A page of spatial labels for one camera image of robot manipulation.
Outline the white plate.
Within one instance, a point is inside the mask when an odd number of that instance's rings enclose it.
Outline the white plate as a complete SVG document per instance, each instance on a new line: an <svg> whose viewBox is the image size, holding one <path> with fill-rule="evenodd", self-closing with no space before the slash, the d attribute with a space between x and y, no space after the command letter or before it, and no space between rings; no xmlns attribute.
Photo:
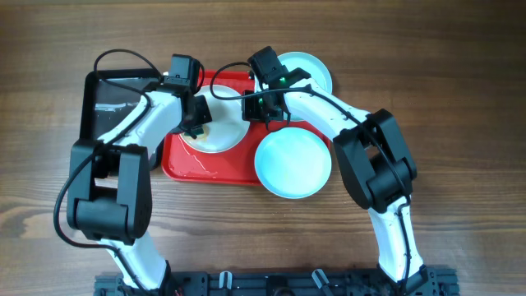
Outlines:
<svg viewBox="0 0 526 296"><path fill-rule="evenodd" d="M250 123L242 119L241 101L217 99L209 86L203 86L197 95L205 96L212 121L202 126L203 132L196 139L181 135L182 140L192 149L209 154L235 147L250 127Z"/></svg>

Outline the green and yellow sponge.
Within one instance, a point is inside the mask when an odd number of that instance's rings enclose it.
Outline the green and yellow sponge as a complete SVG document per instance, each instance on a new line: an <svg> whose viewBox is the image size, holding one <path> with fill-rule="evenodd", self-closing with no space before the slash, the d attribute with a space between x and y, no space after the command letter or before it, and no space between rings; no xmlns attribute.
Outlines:
<svg viewBox="0 0 526 296"><path fill-rule="evenodd" d="M206 125L192 127L189 131L185 132L185 135L189 136L192 140L205 139L208 134L209 129Z"/></svg>

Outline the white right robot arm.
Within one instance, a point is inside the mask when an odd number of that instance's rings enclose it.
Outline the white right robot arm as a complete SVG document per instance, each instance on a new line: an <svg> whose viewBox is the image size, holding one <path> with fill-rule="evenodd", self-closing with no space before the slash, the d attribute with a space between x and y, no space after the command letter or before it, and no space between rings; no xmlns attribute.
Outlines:
<svg viewBox="0 0 526 296"><path fill-rule="evenodd" d="M332 140L348 194L371 216L380 268L398 286L408 284L424 266L410 220L417 169L393 115L346 104L300 67L287 69L270 46L247 63L262 85L255 98L301 117Z"/></svg>

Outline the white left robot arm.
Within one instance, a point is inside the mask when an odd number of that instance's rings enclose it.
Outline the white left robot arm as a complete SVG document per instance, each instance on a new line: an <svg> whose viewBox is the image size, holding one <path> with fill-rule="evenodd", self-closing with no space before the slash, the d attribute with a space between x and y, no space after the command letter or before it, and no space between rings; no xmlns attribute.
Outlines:
<svg viewBox="0 0 526 296"><path fill-rule="evenodd" d="M53 210L53 227L65 243L105 249L122 272L125 295L177 295L180 286L147 228L152 216L150 157L169 133L191 132L211 117L198 95L204 66L174 54L167 74L146 69L88 74L81 135L71 150L70 171ZM90 138L98 86L139 95L138 105L112 130Z"/></svg>

